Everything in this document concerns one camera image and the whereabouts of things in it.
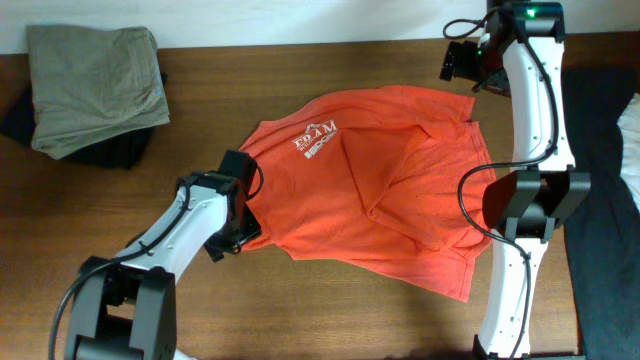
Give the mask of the orange printed t-shirt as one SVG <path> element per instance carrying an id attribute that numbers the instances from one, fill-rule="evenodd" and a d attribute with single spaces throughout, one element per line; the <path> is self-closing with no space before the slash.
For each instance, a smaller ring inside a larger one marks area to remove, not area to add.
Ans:
<path id="1" fill-rule="evenodd" d="M 489 239 L 474 228 L 493 172 L 472 98 L 412 87 L 334 92 L 244 142 L 264 178 L 262 234 L 295 260 L 339 260 L 459 301 Z"/>

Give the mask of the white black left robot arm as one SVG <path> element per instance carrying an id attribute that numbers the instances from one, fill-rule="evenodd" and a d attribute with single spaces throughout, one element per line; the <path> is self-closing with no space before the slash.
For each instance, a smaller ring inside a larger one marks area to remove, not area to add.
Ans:
<path id="1" fill-rule="evenodd" d="M 179 178 L 174 201 L 149 229 L 114 258 L 83 263 L 49 343 L 56 343 L 69 309 L 67 359 L 184 358 L 177 348 L 176 286 L 200 250 L 220 261 L 260 235 L 247 203 L 257 194 L 253 181 L 263 178 L 254 158 L 234 150 L 218 169 Z"/>

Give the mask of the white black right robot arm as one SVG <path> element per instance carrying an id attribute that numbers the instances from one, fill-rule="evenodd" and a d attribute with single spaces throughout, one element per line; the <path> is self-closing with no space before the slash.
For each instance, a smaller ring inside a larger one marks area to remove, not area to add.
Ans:
<path id="1" fill-rule="evenodd" d="M 529 359 L 529 324 L 541 261 L 556 229 L 585 199 L 590 176 L 577 170 L 566 133 L 561 87 L 564 11 L 558 2 L 490 1 L 472 23 L 482 33 L 445 37 L 440 77 L 510 98 L 514 146 L 509 162 L 467 171 L 506 170 L 482 197 L 481 223 L 492 240 L 488 305 L 474 337 L 474 359 Z"/>

